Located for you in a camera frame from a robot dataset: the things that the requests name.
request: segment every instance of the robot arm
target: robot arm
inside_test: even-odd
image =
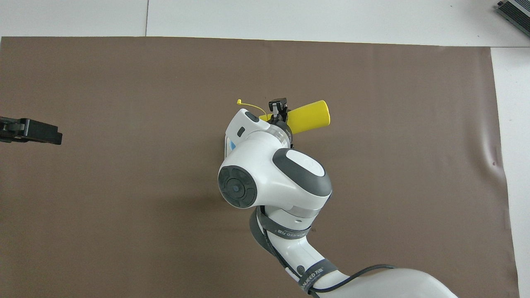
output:
[[[308,243],[311,225],[331,196],[331,181],[318,161],[292,148],[286,100],[269,107],[268,122],[246,109],[234,116],[226,130],[229,145],[218,183],[232,206],[255,208],[252,235],[299,287],[314,297],[456,297],[438,280],[412,269],[359,277],[393,268],[376,265],[347,276]]]

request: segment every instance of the black grille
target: black grille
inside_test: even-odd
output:
[[[506,2],[497,9],[497,12],[510,21],[510,23],[521,29],[526,35],[530,36],[530,17],[515,7],[515,5]]]
[[[520,6],[524,7],[526,10],[530,12],[530,1],[528,0],[515,0],[515,2],[519,3]]]

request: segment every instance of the white floor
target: white floor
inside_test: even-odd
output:
[[[493,11],[496,2],[2,0],[0,36],[182,36],[493,47],[520,297],[530,298],[530,38]]]

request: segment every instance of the black strap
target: black strap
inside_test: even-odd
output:
[[[304,292],[309,294],[309,289],[313,287],[316,281],[335,270],[337,270],[337,267],[332,262],[327,259],[320,260],[304,272],[298,281],[298,285]]]
[[[260,221],[261,227],[278,237],[290,240],[300,239],[305,237],[311,229],[311,227],[308,227],[307,229],[300,231],[284,227],[267,217],[267,215],[265,215],[264,209],[265,206],[260,206],[257,208],[258,220]]]

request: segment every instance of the brown paper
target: brown paper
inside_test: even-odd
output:
[[[280,97],[328,103],[294,144],[331,177],[308,239],[342,272],[517,293],[489,48],[4,37],[0,115],[64,136],[0,143],[0,296],[306,297],[217,187],[236,100]]]

